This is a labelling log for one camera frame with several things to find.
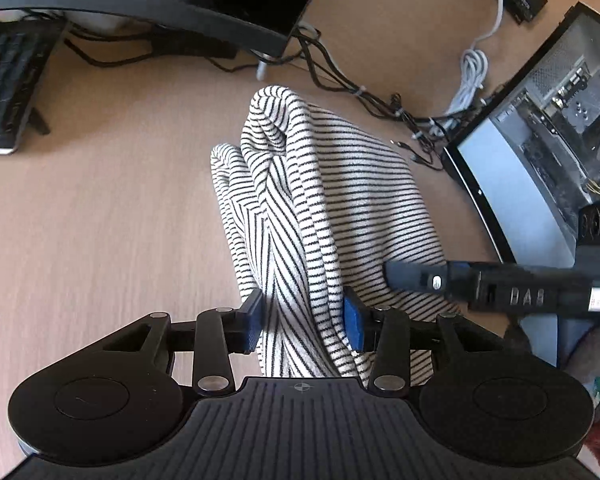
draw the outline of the striped towel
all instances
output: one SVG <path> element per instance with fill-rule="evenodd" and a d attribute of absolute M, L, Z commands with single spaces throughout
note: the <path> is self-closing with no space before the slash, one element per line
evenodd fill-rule
<path fill-rule="evenodd" d="M 259 287 L 267 300 L 258 343 L 266 376 L 366 382 L 373 355 L 350 348 L 343 285 L 412 319 L 454 309 L 387 287 L 384 261 L 442 264 L 442 248 L 405 161 L 343 118 L 287 88 L 262 89 L 240 148 L 216 146 L 211 173 L 240 294 Z M 412 383 L 430 374 L 429 353 L 413 351 Z"/>

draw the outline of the black keyboard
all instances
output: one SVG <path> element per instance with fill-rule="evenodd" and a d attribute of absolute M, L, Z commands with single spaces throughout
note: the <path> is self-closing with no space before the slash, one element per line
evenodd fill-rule
<path fill-rule="evenodd" d="M 20 140 L 32 97 L 64 22 L 0 22 L 0 153 L 11 153 Z"/>

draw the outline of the table surface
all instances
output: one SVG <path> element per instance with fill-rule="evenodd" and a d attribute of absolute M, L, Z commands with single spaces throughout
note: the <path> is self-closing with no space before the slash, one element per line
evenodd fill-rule
<path fill-rule="evenodd" d="M 268 82 L 385 140 L 408 138 L 298 68 L 270 70 Z M 27 376 L 149 312 L 189 320 L 239 304 L 209 156 L 239 142 L 262 85 L 202 59 L 103 70 L 64 46 L 54 54 L 36 101 L 52 133 L 29 129 L 18 152 L 0 156 L 0 478 L 22 458 L 7 404 Z M 445 174 L 413 173 L 446 256 L 492 259 L 468 196 Z M 260 373 L 255 355 L 233 359 L 237 381 Z M 190 362 L 176 362 L 182 383 Z"/>

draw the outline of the white cable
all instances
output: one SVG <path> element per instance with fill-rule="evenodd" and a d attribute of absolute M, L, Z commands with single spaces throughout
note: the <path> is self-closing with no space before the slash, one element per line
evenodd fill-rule
<path fill-rule="evenodd" d="M 476 45 L 482 40 L 490 38 L 498 31 L 502 23 L 503 13 L 504 0 L 498 0 L 498 13 L 491 30 L 475 38 L 471 47 L 462 53 L 460 59 L 460 88 L 453 99 L 451 99 L 451 103 L 445 110 L 445 115 L 466 110 L 474 102 L 475 93 L 483 88 L 483 83 L 489 70 L 489 59 L 483 51 L 476 49 Z M 442 123 L 442 126 L 448 130 L 455 122 L 456 120 L 454 119 L 448 119 Z M 432 127 L 430 133 L 439 137 L 444 136 L 444 133 L 437 127 Z"/>
<path fill-rule="evenodd" d="M 480 43 L 482 40 L 486 40 L 487 38 L 490 38 L 498 31 L 498 29 L 500 28 L 500 24 L 502 23 L 503 13 L 504 13 L 504 0 L 498 0 L 498 14 L 496 16 L 496 22 L 493 24 L 493 28 L 486 34 L 483 34 L 483 35 L 475 38 L 474 42 L 471 44 L 471 47 L 469 47 L 470 50 L 473 50 L 477 43 Z"/>

